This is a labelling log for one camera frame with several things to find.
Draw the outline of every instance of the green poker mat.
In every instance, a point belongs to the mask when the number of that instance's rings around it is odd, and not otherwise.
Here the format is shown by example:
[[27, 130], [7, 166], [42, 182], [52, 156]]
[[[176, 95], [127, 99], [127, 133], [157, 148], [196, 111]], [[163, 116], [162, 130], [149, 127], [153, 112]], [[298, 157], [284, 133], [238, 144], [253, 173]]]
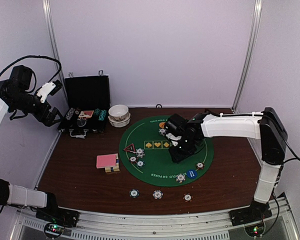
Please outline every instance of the green poker mat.
[[[160, 187], [178, 187], [194, 182], [202, 177], [209, 169], [214, 158], [214, 147], [210, 138], [205, 138], [204, 144], [198, 147], [196, 154], [180, 163], [172, 162], [168, 148], [171, 143], [159, 134], [160, 124], [167, 121], [170, 116], [153, 116], [144, 118], [131, 125], [122, 135], [119, 144], [119, 157], [125, 168], [137, 179]], [[135, 156], [124, 149], [134, 144], [135, 149], [144, 149], [143, 167], [130, 163], [129, 159]], [[203, 169], [197, 169], [198, 162], [204, 163]], [[189, 178], [187, 171], [197, 172], [196, 178]], [[182, 183], [176, 181], [179, 174], [186, 176]]]

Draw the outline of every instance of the warning triangle sign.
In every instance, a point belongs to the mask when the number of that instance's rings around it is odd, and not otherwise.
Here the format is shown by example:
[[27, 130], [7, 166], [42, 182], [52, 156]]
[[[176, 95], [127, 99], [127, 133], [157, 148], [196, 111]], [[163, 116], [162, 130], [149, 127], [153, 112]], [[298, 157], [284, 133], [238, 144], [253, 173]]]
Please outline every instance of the warning triangle sign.
[[136, 152], [135, 145], [133, 143], [131, 143], [129, 146], [127, 146], [125, 149], [123, 149], [123, 151], [128, 152], [128, 153], [135, 153]]

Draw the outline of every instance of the white bowl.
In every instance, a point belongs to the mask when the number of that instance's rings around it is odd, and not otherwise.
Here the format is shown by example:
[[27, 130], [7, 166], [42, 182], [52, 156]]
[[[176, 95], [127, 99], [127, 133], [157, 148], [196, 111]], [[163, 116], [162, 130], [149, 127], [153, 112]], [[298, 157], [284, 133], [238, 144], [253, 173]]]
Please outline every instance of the white bowl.
[[129, 108], [126, 105], [114, 105], [109, 109], [109, 117], [113, 121], [121, 122], [125, 120], [129, 115]]
[[127, 126], [130, 123], [131, 120], [131, 114], [128, 114], [128, 117], [125, 120], [122, 121], [113, 121], [110, 116], [108, 116], [110, 124], [115, 128], [123, 128]]

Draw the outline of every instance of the white wall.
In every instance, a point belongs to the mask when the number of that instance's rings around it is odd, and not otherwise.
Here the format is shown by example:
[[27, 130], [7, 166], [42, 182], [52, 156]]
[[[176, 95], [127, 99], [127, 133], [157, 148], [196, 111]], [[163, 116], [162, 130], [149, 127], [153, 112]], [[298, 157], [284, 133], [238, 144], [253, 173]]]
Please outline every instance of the white wall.
[[[274, 107], [300, 155], [300, 0], [265, 0], [241, 113]], [[277, 193], [285, 191], [300, 231], [300, 162], [286, 164]]]
[[[25, 55], [52, 56], [42, 1], [0, 1], [0, 72]], [[48, 81], [56, 71], [54, 63], [48, 60], [31, 59], [20, 64], [35, 71], [38, 86]], [[1, 80], [7, 79], [10, 72], [8, 70]], [[49, 97], [48, 102], [64, 113], [66, 101], [62, 91]], [[0, 126], [0, 178], [34, 188], [56, 136], [56, 127], [47, 128], [32, 115], [13, 121], [7, 115]], [[0, 215], [0, 240], [8, 239], [15, 212], [15, 208], [5, 207]]]
[[51, 12], [63, 73], [110, 75], [112, 104], [230, 107], [253, 0], [58, 0]]

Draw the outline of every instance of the black briefcase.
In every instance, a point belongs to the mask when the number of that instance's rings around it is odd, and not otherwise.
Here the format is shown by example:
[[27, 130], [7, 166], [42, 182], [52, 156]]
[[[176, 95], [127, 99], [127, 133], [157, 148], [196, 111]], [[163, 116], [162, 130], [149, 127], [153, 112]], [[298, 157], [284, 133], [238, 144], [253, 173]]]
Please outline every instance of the black briefcase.
[[87, 133], [103, 133], [110, 107], [109, 76], [65, 79], [69, 110], [58, 126], [59, 132], [84, 139]]

